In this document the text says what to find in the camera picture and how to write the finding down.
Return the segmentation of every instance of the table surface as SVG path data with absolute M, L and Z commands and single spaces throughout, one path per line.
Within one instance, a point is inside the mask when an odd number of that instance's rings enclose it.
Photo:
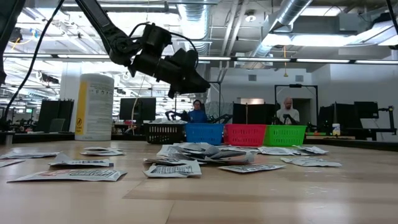
M 118 147 L 117 182 L 19 182 L 7 180 L 49 169 L 53 158 L 27 159 L 0 168 L 1 223 L 398 223 L 398 153 L 319 146 L 340 168 L 300 167 L 235 174 L 202 167 L 201 178 L 147 179 L 143 158 L 160 146 L 137 141 L 46 142 L 2 147 L 0 154 L 57 152 L 87 159 L 88 146 Z M 256 163 L 283 164 L 257 155 Z

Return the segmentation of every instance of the ductwork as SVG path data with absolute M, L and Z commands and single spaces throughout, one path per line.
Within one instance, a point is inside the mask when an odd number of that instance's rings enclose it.
M 263 34 L 265 35 L 263 41 L 251 52 L 250 57 L 265 57 L 272 49 L 272 46 L 264 43 L 264 39 L 270 31 L 279 29 L 283 26 L 290 26 L 304 11 L 304 9 L 311 4 L 312 0 L 284 0 L 280 5 L 279 11 L 273 15 L 269 15 L 264 21 Z M 258 62 L 248 62 L 243 65 L 243 68 L 254 69 Z
M 202 4 L 179 4 L 177 8 L 182 18 L 182 34 L 192 40 L 207 39 L 210 7 Z M 199 55 L 208 55 L 208 43 L 195 42 L 194 45 Z

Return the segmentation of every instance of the red basket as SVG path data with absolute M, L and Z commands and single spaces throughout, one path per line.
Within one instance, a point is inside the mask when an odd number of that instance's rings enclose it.
M 224 143 L 232 146 L 261 146 L 266 128 L 265 124 L 226 124 Z

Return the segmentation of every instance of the person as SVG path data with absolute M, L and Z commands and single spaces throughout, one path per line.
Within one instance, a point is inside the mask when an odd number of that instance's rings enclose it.
M 276 111 L 276 117 L 282 124 L 295 125 L 300 122 L 298 110 L 293 109 L 293 99 L 287 97 L 284 101 L 285 108 Z
M 207 123 L 206 112 L 200 109 L 201 101 L 195 100 L 193 102 L 193 111 L 189 111 L 188 115 L 191 123 Z

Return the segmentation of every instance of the plastic basket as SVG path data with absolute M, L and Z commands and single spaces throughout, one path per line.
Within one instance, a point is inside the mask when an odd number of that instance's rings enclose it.
M 183 140 L 184 124 L 145 124 L 147 142 L 151 144 L 173 144 Z
M 268 125 L 263 145 L 265 146 L 301 146 L 306 126 Z
M 187 142 L 207 142 L 212 145 L 221 144 L 223 124 L 186 124 Z
M 224 142 L 232 146 L 261 146 L 266 127 L 265 124 L 226 124 Z

